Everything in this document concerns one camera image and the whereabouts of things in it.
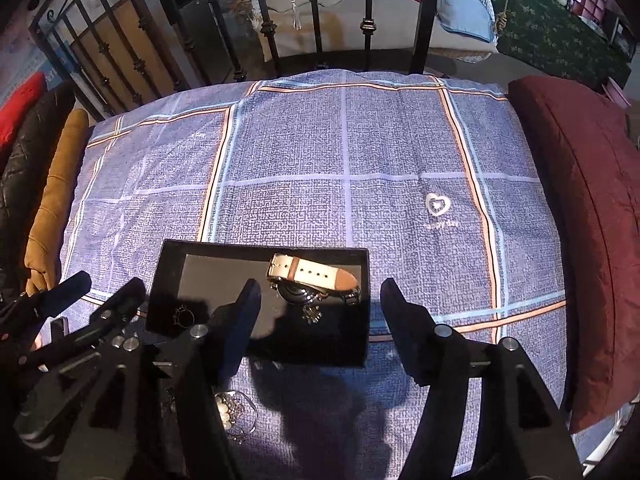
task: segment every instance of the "screw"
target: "screw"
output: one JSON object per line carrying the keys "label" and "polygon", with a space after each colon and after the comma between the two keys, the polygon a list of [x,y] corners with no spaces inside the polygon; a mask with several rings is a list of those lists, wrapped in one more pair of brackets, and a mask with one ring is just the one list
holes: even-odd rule
{"label": "screw", "polygon": [[111,344],[114,345],[116,348],[120,348],[122,346],[122,343],[124,343],[124,338],[121,335],[117,335],[116,337],[114,337],[111,340]]}
{"label": "screw", "polygon": [[500,344],[504,346],[509,352],[513,352],[514,350],[517,350],[518,348],[520,348],[518,341],[515,340],[513,337],[503,338],[500,341]]}
{"label": "screw", "polygon": [[453,329],[449,325],[444,324],[436,325],[433,331],[440,337],[449,337],[453,334]]}
{"label": "screw", "polygon": [[207,325],[193,325],[191,327],[191,330],[189,330],[189,334],[191,334],[191,337],[193,337],[194,339],[200,339],[201,337],[204,337],[207,335],[207,333],[209,333],[209,328],[207,327]]}
{"label": "screw", "polygon": [[130,337],[122,343],[122,347],[127,351],[131,352],[140,346],[140,341],[137,337]]}

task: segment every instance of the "white watch strap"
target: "white watch strap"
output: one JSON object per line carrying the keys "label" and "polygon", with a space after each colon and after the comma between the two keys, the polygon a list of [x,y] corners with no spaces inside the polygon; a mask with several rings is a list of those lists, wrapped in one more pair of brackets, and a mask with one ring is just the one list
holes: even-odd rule
{"label": "white watch strap", "polygon": [[353,290],[358,286],[358,280],[346,270],[286,254],[274,254],[267,276],[326,290]]}

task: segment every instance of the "red pillow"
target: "red pillow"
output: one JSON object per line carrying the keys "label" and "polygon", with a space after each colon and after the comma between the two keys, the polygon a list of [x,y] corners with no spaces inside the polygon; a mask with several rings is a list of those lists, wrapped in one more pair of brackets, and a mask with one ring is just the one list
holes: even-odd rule
{"label": "red pillow", "polygon": [[22,120],[46,91],[44,74],[36,72],[22,83],[0,109],[0,175],[4,171]]}
{"label": "red pillow", "polygon": [[622,108],[580,83],[528,76],[509,84],[509,99],[566,227],[578,317],[570,423],[577,433],[640,390],[640,153],[626,137]]}

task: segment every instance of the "wristwatch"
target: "wristwatch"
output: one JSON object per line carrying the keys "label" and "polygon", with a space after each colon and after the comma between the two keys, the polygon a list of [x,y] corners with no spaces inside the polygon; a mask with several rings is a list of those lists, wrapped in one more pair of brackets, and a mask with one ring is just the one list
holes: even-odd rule
{"label": "wristwatch", "polygon": [[309,323],[322,317],[320,307],[311,305],[327,296],[339,296],[347,304],[360,300],[356,277],[344,269],[288,254],[274,254],[267,270],[271,288],[276,289],[287,303],[303,307]]}

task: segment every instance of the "open jewelry box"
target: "open jewelry box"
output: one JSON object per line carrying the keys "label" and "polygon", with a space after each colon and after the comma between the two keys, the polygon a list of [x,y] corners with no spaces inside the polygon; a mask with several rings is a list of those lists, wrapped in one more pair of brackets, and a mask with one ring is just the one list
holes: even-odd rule
{"label": "open jewelry box", "polygon": [[[350,272],[360,299],[345,304],[329,296],[317,304],[322,317],[309,323],[302,307],[287,303],[266,277],[275,253]],[[260,284],[262,304],[247,355],[276,362],[363,366],[369,338],[369,253],[364,249],[293,249],[165,240],[150,292],[146,329],[176,337],[232,304],[246,280]]]}

